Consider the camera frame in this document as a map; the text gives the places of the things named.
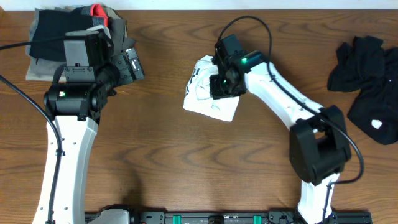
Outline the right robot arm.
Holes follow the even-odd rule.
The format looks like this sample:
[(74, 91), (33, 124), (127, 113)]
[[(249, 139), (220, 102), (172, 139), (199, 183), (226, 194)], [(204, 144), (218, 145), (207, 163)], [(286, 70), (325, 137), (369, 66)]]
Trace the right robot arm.
[(212, 62), (218, 74), (210, 77), (216, 99), (251, 92), (260, 98), (289, 130), (289, 160), (302, 181), (297, 210), (306, 223), (323, 223), (331, 215), (332, 182), (351, 159), (343, 114), (325, 108), (287, 82), (260, 51), (244, 50), (232, 34), (217, 41)]

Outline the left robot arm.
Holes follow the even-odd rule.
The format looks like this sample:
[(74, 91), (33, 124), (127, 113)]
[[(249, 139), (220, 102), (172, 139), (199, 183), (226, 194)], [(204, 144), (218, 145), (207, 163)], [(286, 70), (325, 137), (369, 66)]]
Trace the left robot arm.
[(34, 223), (87, 223), (85, 189), (101, 110), (116, 88), (144, 78), (135, 48), (114, 51), (105, 26), (67, 32), (66, 62), (44, 95), (48, 149)]

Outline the white t-shirt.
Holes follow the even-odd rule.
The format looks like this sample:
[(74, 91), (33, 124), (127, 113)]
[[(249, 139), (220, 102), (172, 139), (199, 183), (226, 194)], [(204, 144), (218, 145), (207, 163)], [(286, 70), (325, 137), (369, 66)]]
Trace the white t-shirt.
[(239, 97), (214, 100), (210, 95), (210, 76), (218, 74), (213, 56), (199, 59), (185, 88), (183, 108), (221, 121), (231, 122), (238, 107)]

